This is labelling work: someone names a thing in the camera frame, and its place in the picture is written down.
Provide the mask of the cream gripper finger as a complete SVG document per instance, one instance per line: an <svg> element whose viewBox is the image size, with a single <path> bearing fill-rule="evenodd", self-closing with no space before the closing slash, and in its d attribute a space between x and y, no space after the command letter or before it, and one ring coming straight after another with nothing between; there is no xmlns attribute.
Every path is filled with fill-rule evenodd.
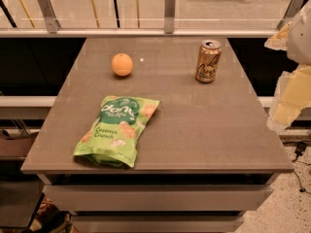
<svg viewBox="0 0 311 233"><path fill-rule="evenodd" d="M286 50L288 48L287 39L291 24L291 22L285 24L277 34L266 40L264 46L271 50Z"/></svg>
<svg viewBox="0 0 311 233"><path fill-rule="evenodd" d="M311 66L298 65L291 73L284 71L277 82L268 112L268 128L277 133L284 131L310 104Z"/></svg>

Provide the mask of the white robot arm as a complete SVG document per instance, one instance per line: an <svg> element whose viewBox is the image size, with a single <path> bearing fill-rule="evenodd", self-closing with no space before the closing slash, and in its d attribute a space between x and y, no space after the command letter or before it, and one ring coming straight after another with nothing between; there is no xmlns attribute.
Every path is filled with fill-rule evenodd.
<svg viewBox="0 0 311 233"><path fill-rule="evenodd" d="M311 104L311 1L294 18L264 43L266 48L284 50L298 64L278 79L268 111L268 128L277 133L289 127Z"/></svg>

